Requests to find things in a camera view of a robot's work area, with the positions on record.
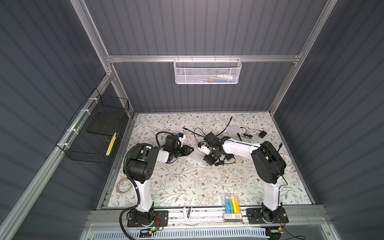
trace vent grille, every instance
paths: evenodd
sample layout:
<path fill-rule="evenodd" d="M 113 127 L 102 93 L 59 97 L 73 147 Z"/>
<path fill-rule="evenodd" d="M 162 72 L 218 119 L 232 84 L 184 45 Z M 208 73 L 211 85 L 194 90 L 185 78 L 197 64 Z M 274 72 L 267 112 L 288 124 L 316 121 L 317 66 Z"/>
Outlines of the vent grille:
<path fill-rule="evenodd" d="M 180 238 L 218 238 L 218 237 L 254 237 L 266 239 L 265 229 L 258 227 L 226 227 L 226 228 L 191 228 L 164 229 L 152 234 L 151 237 L 139 237 L 139 230 L 127 230 L 134 239 L 180 239 Z M 94 240 L 128 239 L 122 231 L 95 231 Z"/>

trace blue marker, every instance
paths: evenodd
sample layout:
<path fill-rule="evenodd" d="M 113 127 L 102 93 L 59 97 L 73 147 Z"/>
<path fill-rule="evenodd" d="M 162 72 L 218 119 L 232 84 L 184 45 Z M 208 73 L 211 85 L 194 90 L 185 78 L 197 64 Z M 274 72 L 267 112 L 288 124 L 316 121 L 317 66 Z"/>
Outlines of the blue marker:
<path fill-rule="evenodd" d="M 226 213 L 226 214 L 229 213 L 229 202 L 228 202 L 228 198 L 225 198 L 225 213 Z"/>

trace marker set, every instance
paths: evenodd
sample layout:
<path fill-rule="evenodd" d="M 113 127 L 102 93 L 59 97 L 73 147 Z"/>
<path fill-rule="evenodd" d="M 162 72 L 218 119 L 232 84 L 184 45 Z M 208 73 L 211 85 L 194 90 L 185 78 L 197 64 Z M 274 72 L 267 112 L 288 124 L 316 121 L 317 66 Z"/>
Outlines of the marker set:
<path fill-rule="evenodd" d="M 223 214 L 224 222 L 242 222 L 242 214 L 240 211 L 239 197 L 235 193 L 223 193 L 222 203 L 225 206 Z"/>

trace label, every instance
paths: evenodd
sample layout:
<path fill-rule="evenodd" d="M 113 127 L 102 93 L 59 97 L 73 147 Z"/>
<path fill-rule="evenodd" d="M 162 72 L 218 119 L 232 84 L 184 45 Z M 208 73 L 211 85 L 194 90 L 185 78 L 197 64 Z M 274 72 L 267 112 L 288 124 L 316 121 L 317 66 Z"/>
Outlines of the label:
<path fill-rule="evenodd" d="M 225 222 L 242 222 L 243 218 L 241 214 L 224 214 Z"/>

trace floral tablecloth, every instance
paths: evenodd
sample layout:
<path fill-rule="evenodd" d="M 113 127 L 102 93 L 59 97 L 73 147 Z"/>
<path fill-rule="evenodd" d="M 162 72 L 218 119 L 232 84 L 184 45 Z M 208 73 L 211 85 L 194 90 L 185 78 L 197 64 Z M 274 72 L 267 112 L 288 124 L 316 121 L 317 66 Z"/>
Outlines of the floral tablecloth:
<path fill-rule="evenodd" d="M 243 141 L 253 143 L 270 141 L 278 148 L 281 138 L 269 113 L 138 114 L 128 148 L 137 143 L 156 145 L 155 134 L 159 131 L 185 133 L 187 138 L 184 144 L 197 148 L 193 133 L 184 130 L 183 127 L 191 130 L 200 127 L 205 134 L 211 131 L 217 134 L 226 126 L 231 116 L 233 119 L 230 126 L 239 124 L 253 135 L 252 139 L 243 138 Z M 255 129 L 264 130 L 268 134 L 261 139 L 257 137 L 258 131 Z M 160 144 L 165 142 L 165 137 L 166 134 L 159 135 Z M 284 145 L 279 152 L 287 153 Z M 264 195 L 263 181 L 257 175 L 253 161 L 235 157 L 236 163 L 221 166 L 209 166 L 205 161 L 197 164 L 187 157 L 179 157 L 171 164 L 156 163 L 149 180 L 155 206 L 221 205 L 220 194 L 223 192 L 238 193 L 242 205 L 261 204 Z M 284 178 L 288 181 L 288 186 L 281 188 L 284 204 L 311 204 L 295 168 L 285 170 Z M 126 179 L 121 167 L 108 206 L 128 207 L 134 203 L 131 183 Z"/>

